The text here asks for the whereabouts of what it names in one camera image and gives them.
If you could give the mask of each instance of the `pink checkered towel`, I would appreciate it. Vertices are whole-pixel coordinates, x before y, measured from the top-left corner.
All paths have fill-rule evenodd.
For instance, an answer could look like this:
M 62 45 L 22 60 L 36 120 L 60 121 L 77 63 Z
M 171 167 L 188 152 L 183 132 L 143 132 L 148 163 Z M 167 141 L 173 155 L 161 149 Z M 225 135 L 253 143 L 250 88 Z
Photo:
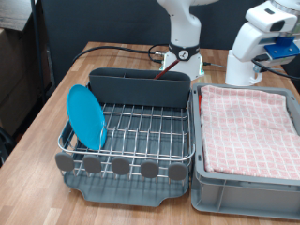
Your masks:
M 208 172 L 300 180 L 300 137 L 284 96 L 209 85 L 201 91 Z

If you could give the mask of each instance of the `dark background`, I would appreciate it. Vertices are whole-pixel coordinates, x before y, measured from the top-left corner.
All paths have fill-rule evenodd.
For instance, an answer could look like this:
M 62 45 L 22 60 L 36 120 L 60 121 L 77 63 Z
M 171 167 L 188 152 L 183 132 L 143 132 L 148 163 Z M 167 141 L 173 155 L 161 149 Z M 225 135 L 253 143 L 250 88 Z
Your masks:
M 249 8 L 263 0 L 220 0 L 191 7 L 202 23 L 201 48 L 229 50 Z M 42 0 L 55 83 L 88 41 L 159 44 L 170 41 L 168 13 L 156 0 Z M 285 66 L 300 76 L 300 57 Z

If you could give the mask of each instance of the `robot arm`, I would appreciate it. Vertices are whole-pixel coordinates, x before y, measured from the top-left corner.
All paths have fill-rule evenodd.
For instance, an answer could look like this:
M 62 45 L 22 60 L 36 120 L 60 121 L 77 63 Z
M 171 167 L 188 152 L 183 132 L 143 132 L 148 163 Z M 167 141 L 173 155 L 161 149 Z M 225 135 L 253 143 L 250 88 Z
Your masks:
M 170 50 L 165 55 L 164 68 L 176 59 L 180 63 L 171 70 L 186 73 L 191 80 L 200 74 L 199 54 L 201 23 L 189 13 L 190 6 L 206 5 L 217 0 L 157 0 L 169 13 L 171 20 Z
M 248 86 L 263 79 L 265 67 L 290 63 L 300 53 L 300 3 L 272 0 L 251 8 L 228 56 L 226 84 Z

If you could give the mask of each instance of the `gray plastic tray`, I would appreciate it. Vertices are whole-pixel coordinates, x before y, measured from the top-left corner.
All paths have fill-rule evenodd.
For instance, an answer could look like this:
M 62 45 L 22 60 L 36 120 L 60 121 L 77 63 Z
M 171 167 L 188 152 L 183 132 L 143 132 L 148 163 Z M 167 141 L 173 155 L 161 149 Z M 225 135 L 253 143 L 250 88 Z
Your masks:
M 198 95 L 206 85 L 230 87 L 209 83 L 196 83 L 192 90 L 194 128 L 192 142 L 196 144 L 191 202 L 199 211 L 239 214 L 270 218 L 300 219 L 300 181 L 252 177 L 216 172 L 206 172 L 203 165 L 203 144 Z M 247 87 L 247 89 L 276 93 L 287 98 L 287 109 L 300 134 L 300 107 L 287 89 Z

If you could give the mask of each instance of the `blue plate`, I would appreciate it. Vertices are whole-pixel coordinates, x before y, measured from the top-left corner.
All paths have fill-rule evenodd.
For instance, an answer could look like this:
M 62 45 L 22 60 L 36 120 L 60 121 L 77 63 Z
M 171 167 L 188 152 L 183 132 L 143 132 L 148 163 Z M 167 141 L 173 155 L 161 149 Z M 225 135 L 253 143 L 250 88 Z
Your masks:
M 86 147 L 99 150 L 100 141 L 103 147 L 107 135 L 105 117 L 90 90 L 79 84 L 72 86 L 67 95 L 67 115 L 75 134 Z

